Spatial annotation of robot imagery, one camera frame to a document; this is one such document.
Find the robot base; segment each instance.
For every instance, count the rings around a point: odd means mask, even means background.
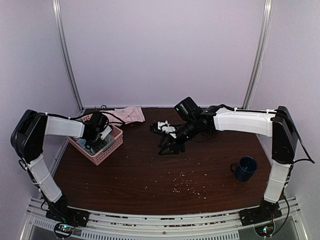
[[[269,203],[262,200],[261,205],[254,208],[243,209],[239,212],[242,226],[259,224],[282,216],[278,203]]]
[[[79,227],[86,227],[87,226],[87,222],[88,222],[88,218],[89,218],[88,211],[68,207],[68,213],[69,213],[69,216],[74,216],[75,222],[77,222]],[[51,211],[47,211],[45,217],[48,219],[55,220],[57,222],[61,222],[60,215],[55,215],[54,212],[51,212]]]

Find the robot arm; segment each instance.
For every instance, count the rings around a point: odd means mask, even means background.
[[[68,208],[66,196],[56,185],[44,161],[43,143],[46,135],[68,136],[86,140],[86,146],[99,148],[110,132],[108,118],[94,112],[90,120],[81,122],[77,118],[67,118],[54,114],[27,110],[11,136],[11,145],[23,168],[28,172],[32,183],[42,192],[48,203],[47,218],[66,222],[76,219],[79,226],[86,226],[88,212]]]
[[[243,110],[222,104],[203,110],[190,97],[174,108],[185,124],[169,134],[161,132],[163,124],[150,126],[151,132],[163,136],[159,155],[184,152],[184,143],[202,131],[240,131],[272,138],[272,168],[261,205],[258,209],[245,209],[240,215],[242,225],[268,221],[271,214],[281,216],[278,201],[289,181],[298,141],[288,109],[279,106],[277,110]]]

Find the mug handle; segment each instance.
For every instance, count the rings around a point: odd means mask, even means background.
[[[231,172],[233,172],[233,173],[235,173],[235,171],[236,171],[236,168],[235,169],[233,169],[233,167],[234,166],[238,166],[238,164],[237,163],[232,163],[231,165],[230,165],[230,170],[231,170]]]

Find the metal frame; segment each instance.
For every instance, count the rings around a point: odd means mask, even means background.
[[[27,213],[23,219],[19,239],[28,240],[33,226],[52,231],[55,221],[46,218],[46,212],[41,210],[43,200],[32,198]],[[294,219],[294,226],[300,240],[308,240],[304,228],[304,219],[295,197],[288,199],[290,215]],[[288,207],[284,200],[279,201],[284,219]],[[242,226],[238,212],[241,209],[214,213],[183,214],[183,215],[131,215],[101,211],[89,211],[87,227],[77,227],[73,237],[92,239],[126,239],[126,240],[205,240],[223,239],[219,236],[228,236],[225,239],[239,239],[238,231],[252,228],[253,225]]]
[[[249,107],[250,100],[252,99],[252,95],[254,93],[254,87],[259,77],[260,65],[266,48],[268,32],[270,27],[272,5],[273,0],[265,0],[258,48],[256,50],[249,86],[246,91],[244,102],[242,105],[243,109],[247,109]]]
[[[71,61],[70,61],[70,56],[69,56],[69,52],[68,52],[68,48],[67,48],[65,31],[64,31],[64,24],[62,21],[60,0],[52,0],[52,3],[53,3],[54,17],[55,17],[56,25],[58,28],[59,37],[60,37],[64,65],[65,65],[66,72],[67,72],[67,75],[68,75],[68,78],[70,81],[71,90],[72,90],[73,96],[75,98],[76,105],[77,105],[79,111],[82,111],[84,109],[84,106],[81,102],[80,94],[79,94],[78,87],[77,87],[76,80],[75,80],[75,76],[74,76],[74,72],[73,72],[72,66],[71,66]]]

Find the white backdrop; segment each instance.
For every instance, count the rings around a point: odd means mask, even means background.
[[[264,0],[62,0],[85,107],[242,106]]]

